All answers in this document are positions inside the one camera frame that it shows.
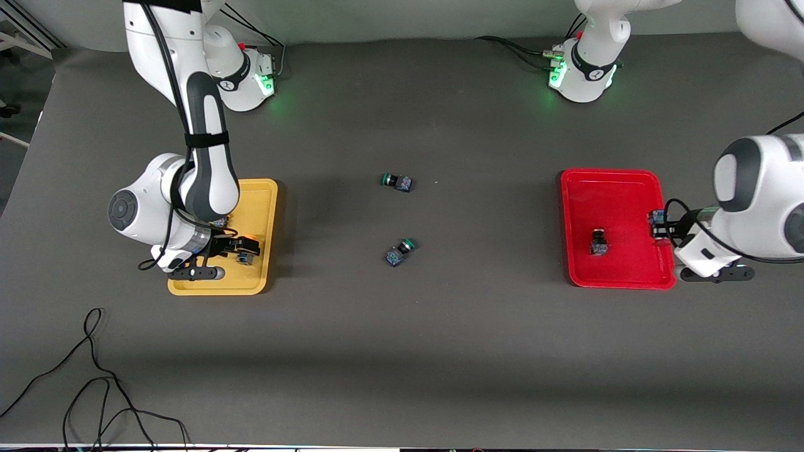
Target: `small block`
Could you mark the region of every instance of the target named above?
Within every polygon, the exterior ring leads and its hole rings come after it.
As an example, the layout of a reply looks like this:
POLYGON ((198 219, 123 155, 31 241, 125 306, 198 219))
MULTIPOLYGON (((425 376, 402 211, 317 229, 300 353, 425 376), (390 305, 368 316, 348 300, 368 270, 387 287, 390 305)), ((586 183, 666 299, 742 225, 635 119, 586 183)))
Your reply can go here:
POLYGON ((410 179, 408 176, 405 176, 396 184, 396 190, 408 192, 410 191, 411 186, 413 185, 413 179, 410 179))
POLYGON ((212 222, 212 225, 215 226, 216 228, 226 228, 228 224, 229 224, 228 216, 225 216, 224 218, 219 218, 218 220, 212 222))
POLYGON ((254 255, 250 253, 240 253, 237 255, 237 263, 241 265, 251 265, 254 262, 254 255))
POLYGON ((650 213, 649 221, 654 226, 657 224, 664 224, 664 211, 663 210, 654 210, 650 213))
POLYGON ((392 249, 385 255, 385 260, 391 267, 396 267, 404 261, 404 256, 398 249, 392 249))
POLYGON ((592 254, 595 256, 602 256, 609 251, 609 246, 607 244, 602 243, 593 243, 592 244, 592 254))

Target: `red tray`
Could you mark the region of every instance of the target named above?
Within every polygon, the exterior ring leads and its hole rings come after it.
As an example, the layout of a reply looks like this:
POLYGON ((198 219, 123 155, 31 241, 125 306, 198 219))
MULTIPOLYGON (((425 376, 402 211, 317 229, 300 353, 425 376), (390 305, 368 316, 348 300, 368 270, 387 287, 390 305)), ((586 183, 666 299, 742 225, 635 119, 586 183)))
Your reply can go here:
POLYGON ((673 252, 650 236, 648 213, 663 208, 656 175, 639 170, 572 168, 561 175, 569 277, 581 287, 668 290, 673 252), (609 251, 590 252, 605 229, 609 251))

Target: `small cube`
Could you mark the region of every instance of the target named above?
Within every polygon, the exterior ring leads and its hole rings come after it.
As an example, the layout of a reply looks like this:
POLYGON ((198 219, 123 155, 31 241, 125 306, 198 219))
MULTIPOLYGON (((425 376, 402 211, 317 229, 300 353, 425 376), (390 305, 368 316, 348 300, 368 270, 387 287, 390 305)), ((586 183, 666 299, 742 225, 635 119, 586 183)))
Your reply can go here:
POLYGON ((404 254, 399 249, 392 248, 385 255, 385 260, 391 267, 396 267, 404 261, 404 254))
POLYGON ((229 217, 225 216, 224 218, 219 218, 212 222, 212 226, 216 228, 226 228, 229 225, 229 217))
POLYGON ((408 176, 405 176, 396 184, 396 190, 404 191, 405 193, 410 191, 411 186, 413 185, 413 179, 410 179, 408 176))
POLYGON ((254 255, 251 253, 240 253, 237 255, 237 263, 241 265, 251 265, 254 262, 254 255))
POLYGON ((609 242, 605 240, 604 234, 604 229, 592 231, 592 248, 590 251, 593 256, 603 256, 609 252, 609 242))
POLYGON ((654 226, 661 226, 664 225, 664 211, 663 210, 654 210, 650 213, 649 218, 650 224, 654 226))

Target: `floor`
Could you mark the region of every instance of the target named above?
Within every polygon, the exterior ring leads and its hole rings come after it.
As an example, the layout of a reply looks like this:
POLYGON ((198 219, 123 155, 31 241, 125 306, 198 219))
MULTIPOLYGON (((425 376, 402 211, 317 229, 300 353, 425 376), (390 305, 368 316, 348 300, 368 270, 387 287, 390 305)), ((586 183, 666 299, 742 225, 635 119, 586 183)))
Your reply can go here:
MULTIPOLYGON (((23 111, 10 118, 0 118, 0 130, 27 142, 31 141, 55 75, 53 63, 30 52, 12 50, 19 56, 13 64, 0 58, 0 98, 6 103, 23 106, 23 111)), ((14 188, 26 149, 0 139, 0 216, 14 188)))

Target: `wall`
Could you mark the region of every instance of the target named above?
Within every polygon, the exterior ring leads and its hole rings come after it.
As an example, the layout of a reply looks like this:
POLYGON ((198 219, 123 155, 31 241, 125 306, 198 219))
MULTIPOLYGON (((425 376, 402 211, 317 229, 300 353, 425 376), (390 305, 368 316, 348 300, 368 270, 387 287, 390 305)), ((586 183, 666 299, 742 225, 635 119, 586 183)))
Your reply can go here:
MULTIPOLYGON (((71 47, 124 51, 120 0, 18 0, 71 47)), ((572 0, 230 0, 261 30, 286 43, 563 35, 572 0)), ((684 0, 630 16, 635 34, 736 31, 734 0, 684 0)), ((262 42, 222 14, 236 39, 262 42)))

